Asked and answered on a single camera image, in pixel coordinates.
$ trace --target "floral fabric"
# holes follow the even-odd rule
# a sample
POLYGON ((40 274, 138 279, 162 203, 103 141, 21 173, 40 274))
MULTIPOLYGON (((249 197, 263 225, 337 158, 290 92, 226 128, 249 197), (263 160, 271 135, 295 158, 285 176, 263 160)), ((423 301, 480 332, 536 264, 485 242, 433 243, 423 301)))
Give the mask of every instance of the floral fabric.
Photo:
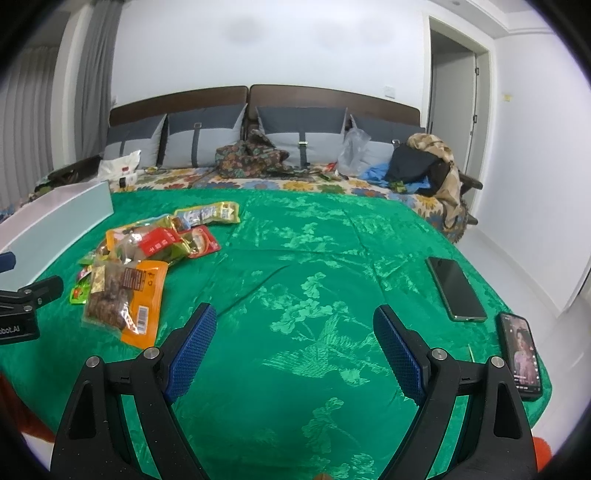
POLYGON ((213 167, 185 168, 183 170, 157 170, 141 174, 136 185, 120 188, 118 182, 111 182, 112 192, 137 192, 142 190, 181 189, 248 189, 248 190, 289 190, 292 192, 333 193, 394 200, 401 202, 439 230, 450 242, 456 243, 466 230, 467 210, 464 205, 453 218, 450 227, 443 219, 444 204, 435 197, 395 193, 392 190, 371 185, 364 180, 349 179, 330 181, 318 175, 305 178, 286 177, 273 179, 226 179, 218 175, 213 167))

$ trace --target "beige scarf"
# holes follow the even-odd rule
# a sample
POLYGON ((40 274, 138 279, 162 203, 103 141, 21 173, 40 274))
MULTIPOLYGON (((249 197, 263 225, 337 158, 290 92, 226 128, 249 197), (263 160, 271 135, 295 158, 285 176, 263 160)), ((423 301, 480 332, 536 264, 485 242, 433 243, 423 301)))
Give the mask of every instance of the beige scarf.
POLYGON ((408 139, 407 145, 416 150, 432 153, 449 164, 449 173, 434 197, 443 205, 443 223, 445 227, 452 228, 457 216, 462 211, 460 174, 453 159, 452 149, 439 137, 430 134, 414 134, 408 139))

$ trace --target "brown headboard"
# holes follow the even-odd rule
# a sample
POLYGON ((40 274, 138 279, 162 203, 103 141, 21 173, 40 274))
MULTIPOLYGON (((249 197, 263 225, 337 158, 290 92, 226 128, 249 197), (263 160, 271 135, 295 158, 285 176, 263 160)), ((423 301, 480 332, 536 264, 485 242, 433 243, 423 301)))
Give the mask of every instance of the brown headboard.
POLYGON ((185 112, 218 105, 237 105, 248 100, 248 87, 215 87, 188 92, 171 93, 140 100, 111 110, 111 126, 135 122, 164 113, 185 112))
POLYGON ((296 85, 253 85, 248 101, 248 121, 258 121, 257 106, 335 106, 349 113, 407 125, 420 125, 418 109, 360 93, 296 85))

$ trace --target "clothing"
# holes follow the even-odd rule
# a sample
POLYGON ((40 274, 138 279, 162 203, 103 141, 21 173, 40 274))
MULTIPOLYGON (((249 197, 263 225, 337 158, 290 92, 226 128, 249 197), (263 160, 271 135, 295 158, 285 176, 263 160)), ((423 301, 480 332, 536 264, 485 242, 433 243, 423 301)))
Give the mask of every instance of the clothing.
POLYGON ((295 167, 283 163, 288 156, 288 152, 276 148, 261 131, 252 130, 246 140, 218 148, 216 163, 219 175, 225 179, 301 174, 295 167))
MULTIPOLYGON (((384 180, 384 176, 388 171, 389 165, 390 163, 387 162, 376 165, 375 167, 370 167, 365 170, 358 178, 360 180, 365 180, 367 183, 371 183, 372 185, 377 185, 378 187, 387 189, 391 187, 391 185, 390 182, 384 180)), ((429 182, 429 178, 425 177, 419 181, 404 184, 405 191, 403 193, 413 194, 419 189, 428 189, 430 187, 431 183, 429 182)))
POLYGON ((384 180, 412 183, 424 178, 429 167, 435 162, 439 162, 439 158, 430 152, 421 151, 408 145, 400 145, 392 154, 384 180))
POLYGON ((453 227, 462 210, 462 204, 460 202, 460 174, 453 159, 452 149, 439 137, 430 134, 414 134, 408 139, 407 145, 416 150, 431 153, 449 165, 449 173, 434 197, 444 206, 444 226, 453 227))

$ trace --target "green jacquard fabric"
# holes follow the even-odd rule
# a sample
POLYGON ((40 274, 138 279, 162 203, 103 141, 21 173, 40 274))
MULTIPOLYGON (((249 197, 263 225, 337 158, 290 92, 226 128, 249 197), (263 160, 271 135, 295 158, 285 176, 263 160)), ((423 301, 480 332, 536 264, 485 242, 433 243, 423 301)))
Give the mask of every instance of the green jacquard fabric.
MULTIPOLYGON (((211 227, 216 254, 185 260, 166 278, 157 345, 200 302, 217 310, 217 332, 178 421, 212 480, 372 480, 396 451, 417 411, 402 395, 372 333, 376 307, 389 304, 432 347, 478 362, 500 353, 494 318, 508 310, 440 233, 398 202, 320 193, 182 190, 113 195, 115 213, 45 272, 69 290, 76 261, 107 229, 176 208, 233 200, 238 225, 211 227), (484 323, 451 322, 427 256, 454 258, 482 301, 484 323)), ((41 338, 2 347, 0 365, 24 402, 56 430, 87 357, 112 362, 139 351, 83 327, 67 295, 38 312, 41 338)), ((525 403, 530 423, 547 405, 525 403)), ((129 428, 144 470, 157 476, 126 398, 129 428)), ((456 402, 431 470, 444 471, 466 407, 456 402)))

